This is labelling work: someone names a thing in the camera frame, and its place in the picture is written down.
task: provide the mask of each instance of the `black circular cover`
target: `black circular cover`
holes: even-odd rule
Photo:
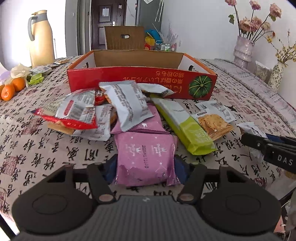
[[[17,198],[12,215],[20,230],[60,234],[81,226],[91,215],[93,202],[83,192],[61,183],[36,185]]]
[[[236,235],[273,231],[281,215],[278,200],[253,183],[228,183],[208,193],[201,211],[211,226]]]

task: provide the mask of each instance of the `orange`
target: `orange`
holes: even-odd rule
[[[15,88],[12,84],[5,85],[1,92],[1,97],[3,100],[10,100],[15,94]]]
[[[1,85],[1,86],[0,86],[0,93],[2,92],[2,90],[3,90],[4,86],[5,86],[5,85]]]
[[[26,86],[25,79],[22,77],[13,79],[11,83],[13,84],[15,91],[21,91]]]

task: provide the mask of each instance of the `red cardboard box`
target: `red cardboard box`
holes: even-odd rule
[[[99,82],[134,80],[163,85],[168,98],[209,100],[217,74],[184,53],[149,50],[92,50],[67,70],[71,91]]]

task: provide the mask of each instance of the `pink vase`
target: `pink vase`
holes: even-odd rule
[[[247,68],[248,63],[251,62],[252,52],[255,43],[247,38],[237,36],[237,44],[235,45],[233,55],[233,62],[240,67]]]

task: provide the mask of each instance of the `thermos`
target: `thermos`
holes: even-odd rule
[[[52,28],[47,20],[47,10],[32,14],[29,18],[30,56],[32,67],[51,64],[55,61]]]

